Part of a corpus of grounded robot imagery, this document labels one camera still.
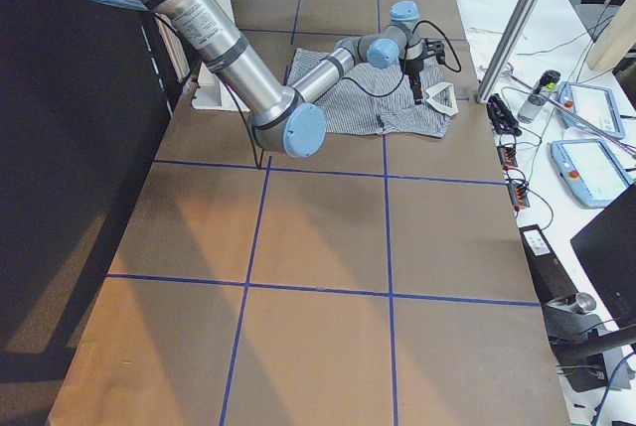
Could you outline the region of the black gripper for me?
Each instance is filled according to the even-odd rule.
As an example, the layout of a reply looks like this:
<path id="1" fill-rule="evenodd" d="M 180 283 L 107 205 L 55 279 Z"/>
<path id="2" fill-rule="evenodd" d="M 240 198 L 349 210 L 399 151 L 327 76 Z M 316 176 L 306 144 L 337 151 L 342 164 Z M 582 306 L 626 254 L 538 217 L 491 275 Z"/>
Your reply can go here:
<path id="1" fill-rule="evenodd" d="M 422 104 L 422 87 L 420 74 L 423 70 L 423 58 L 406 59 L 404 62 L 404 73 L 408 76 L 413 102 L 416 105 Z"/>

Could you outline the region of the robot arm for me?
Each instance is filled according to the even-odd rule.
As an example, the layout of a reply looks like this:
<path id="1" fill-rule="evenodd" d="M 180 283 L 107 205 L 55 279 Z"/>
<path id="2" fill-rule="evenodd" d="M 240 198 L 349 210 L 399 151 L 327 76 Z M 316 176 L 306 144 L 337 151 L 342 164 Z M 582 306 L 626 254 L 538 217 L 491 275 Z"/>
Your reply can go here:
<path id="1" fill-rule="evenodd" d="M 313 102 L 331 89 L 354 66 L 368 63 L 376 69 L 398 64 L 408 76 L 413 100 L 423 102 L 420 73 L 425 59 L 424 39 L 416 24 L 418 7 L 411 0 L 396 2 L 390 11 L 390 23 L 379 33 L 350 37 L 291 86 L 306 102 Z"/>
<path id="2" fill-rule="evenodd" d="M 262 149 L 305 158 L 322 146 L 323 112 L 281 84 L 217 0 L 93 0 L 166 16 L 207 69 L 249 110 L 247 126 Z"/>

